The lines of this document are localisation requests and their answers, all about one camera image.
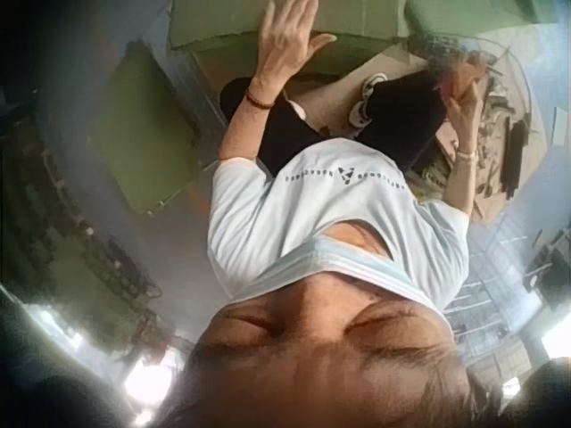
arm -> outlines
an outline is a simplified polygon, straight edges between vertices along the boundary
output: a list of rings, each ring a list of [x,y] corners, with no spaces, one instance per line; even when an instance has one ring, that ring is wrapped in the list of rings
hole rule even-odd
[[[270,107],[287,81],[335,36],[322,34],[310,40],[311,28],[319,7],[318,0],[287,0],[276,15],[273,1],[268,3],[261,25],[258,69],[248,89],[251,98]],[[258,157],[269,108],[262,109],[246,98],[228,125],[219,150],[219,160]]]
[[[456,163],[444,190],[443,201],[472,215],[476,196],[477,135],[483,103],[476,83],[472,83],[466,96],[459,102],[443,98],[448,117],[459,139]]]

floor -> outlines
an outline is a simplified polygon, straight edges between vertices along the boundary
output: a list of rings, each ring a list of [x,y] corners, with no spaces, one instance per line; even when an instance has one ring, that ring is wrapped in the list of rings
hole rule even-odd
[[[568,3],[557,4],[559,16],[568,16]],[[46,38],[46,58],[51,61],[44,73],[46,90],[38,120],[95,232],[115,236],[146,267],[164,292],[152,309],[176,327],[177,334],[195,341],[227,301],[205,251],[211,170],[203,173],[199,189],[179,194],[153,218],[142,217],[131,212],[88,140],[101,87],[127,43],[142,38],[177,89],[180,102],[205,124],[201,161],[206,165],[213,159],[225,123],[193,64],[166,54],[168,8],[168,0],[93,0],[69,9]],[[555,106],[566,111],[569,107],[567,34],[568,22],[544,26],[542,53],[526,65],[548,131]],[[571,158],[561,154],[558,147],[550,149],[496,224],[470,229],[470,278],[449,313],[453,324],[463,325],[462,346],[469,357],[494,346],[501,329],[516,331],[539,308],[539,300],[525,292],[521,281],[534,256],[531,242],[537,232],[543,229],[545,243],[571,217]]]

surgical mask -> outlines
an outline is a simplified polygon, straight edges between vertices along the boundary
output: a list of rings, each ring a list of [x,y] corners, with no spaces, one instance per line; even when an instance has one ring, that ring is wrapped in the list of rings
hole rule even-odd
[[[305,241],[278,259],[252,283],[238,289],[232,302],[274,292],[321,272],[337,272],[376,285],[434,310],[446,321],[428,296],[392,260],[324,235]]]

hand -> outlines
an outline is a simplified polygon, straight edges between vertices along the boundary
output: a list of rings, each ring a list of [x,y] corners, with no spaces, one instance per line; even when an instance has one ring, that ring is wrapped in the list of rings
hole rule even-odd
[[[319,0],[286,0],[276,16],[276,4],[268,3],[261,25],[258,69],[250,88],[254,97],[273,103],[287,81],[323,46],[336,41],[331,34],[310,40]]]
[[[477,149],[478,129],[484,108],[476,82],[472,82],[460,101],[443,95],[443,102],[448,119],[458,134],[459,152],[472,154]]]

black pants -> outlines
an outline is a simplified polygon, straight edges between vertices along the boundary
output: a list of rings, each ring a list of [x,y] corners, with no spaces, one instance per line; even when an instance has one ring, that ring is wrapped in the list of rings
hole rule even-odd
[[[220,108],[228,121],[249,85],[249,78],[239,78],[222,90]],[[386,154],[401,170],[410,169],[446,116],[435,86],[435,80],[426,71],[377,84],[367,105],[372,122],[356,140]],[[275,177],[299,152],[327,139],[305,123],[280,95],[269,113],[259,158]]]

